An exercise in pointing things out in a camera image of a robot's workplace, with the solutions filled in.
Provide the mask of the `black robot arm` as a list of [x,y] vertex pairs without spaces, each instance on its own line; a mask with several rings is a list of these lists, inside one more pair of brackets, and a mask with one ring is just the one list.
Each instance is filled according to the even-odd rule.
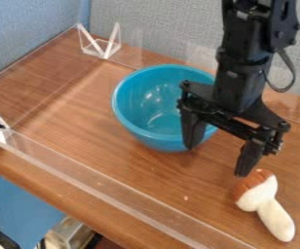
[[269,72],[278,55],[293,63],[285,48],[295,44],[300,21],[295,0],[222,0],[223,41],[216,50],[218,70],[210,85],[180,82],[182,141],[199,145],[207,125],[244,141],[234,174],[248,175],[263,156],[275,154],[290,124],[265,105]]

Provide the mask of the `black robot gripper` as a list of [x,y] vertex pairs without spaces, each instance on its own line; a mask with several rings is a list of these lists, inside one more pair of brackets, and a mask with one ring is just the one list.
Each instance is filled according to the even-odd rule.
[[246,177],[260,157],[275,154],[290,124],[269,109],[262,100],[269,82],[269,61],[222,61],[215,82],[202,84],[184,80],[179,84],[180,131],[184,147],[191,150],[212,125],[244,140],[234,175]]

